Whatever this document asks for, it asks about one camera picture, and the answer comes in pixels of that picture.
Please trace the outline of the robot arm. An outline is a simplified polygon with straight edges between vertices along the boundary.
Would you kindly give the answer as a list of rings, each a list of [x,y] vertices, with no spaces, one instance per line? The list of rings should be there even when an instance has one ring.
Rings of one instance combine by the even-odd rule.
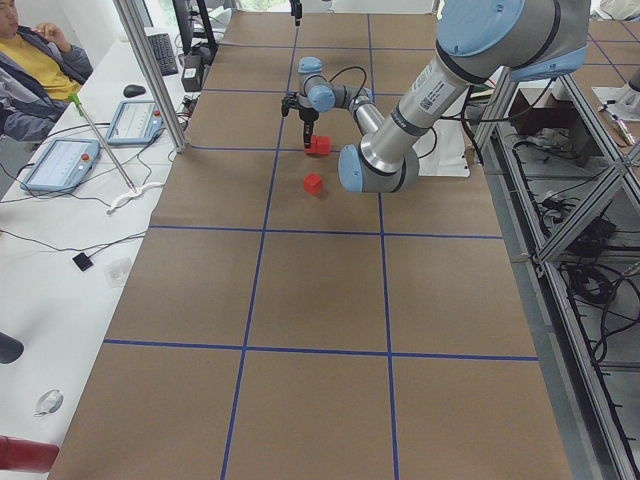
[[[395,193],[418,176],[415,143],[468,87],[484,83],[500,67],[516,82],[578,70],[586,58],[589,15],[585,1],[448,1],[434,57],[388,116],[364,87],[326,79],[316,57],[300,60],[299,88],[283,98],[281,111],[298,110],[306,147],[321,113],[349,111],[363,137],[340,152],[343,188]]]

